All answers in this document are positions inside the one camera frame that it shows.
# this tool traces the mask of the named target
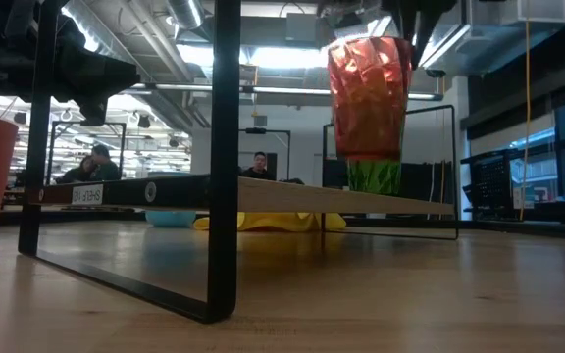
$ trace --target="man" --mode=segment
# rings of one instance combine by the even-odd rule
[[[256,152],[254,154],[254,165],[241,173],[242,177],[260,178],[263,180],[276,180],[267,169],[267,157],[263,152]]]
[[[90,176],[90,181],[119,180],[122,178],[119,175],[119,168],[110,160],[110,152],[108,152],[106,146],[94,146],[90,156],[93,159],[93,163],[97,166]]]

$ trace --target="blue bowl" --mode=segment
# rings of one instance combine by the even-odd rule
[[[154,172],[149,177],[187,176],[181,172]],[[154,227],[191,227],[195,221],[195,211],[145,211],[145,220]]]

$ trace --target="yellow bag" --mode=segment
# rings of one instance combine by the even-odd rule
[[[316,213],[245,213],[236,215],[237,230],[286,230],[286,231],[310,231],[321,229],[322,214]],[[193,224],[196,230],[206,230],[210,219],[201,218]],[[338,230],[345,228],[345,220],[334,213],[326,214],[326,229]]]

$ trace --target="wooden floor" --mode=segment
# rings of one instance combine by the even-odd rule
[[[565,240],[329,234],[239,239],[234,316],[202,326],[20,256],[0,227],[0,352],[565,352]],[[40,247],[201,296],[206,233],[43,227]]]

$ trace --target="person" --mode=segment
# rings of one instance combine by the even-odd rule
[[[97,166],[90,176],[90,181],[109,181],[122,178],[119,174],[119,168],[111,161],[110,152],[108,152],[106,146],[95,145],[91,150],[90,156],[93,158],[93,163]]]
[[[263,152],[254,154],[254,165],[243,171],[241,176],[276,181],[276,177],[267,171],[267,156]]]
[[[56,179],[56,183],[73,183],[86,182],[90,180],[90,176],[95,171],[95,164],[91,156],[85,156],[79,163],[79,167],[73,168],[66,172],[62,177]]]

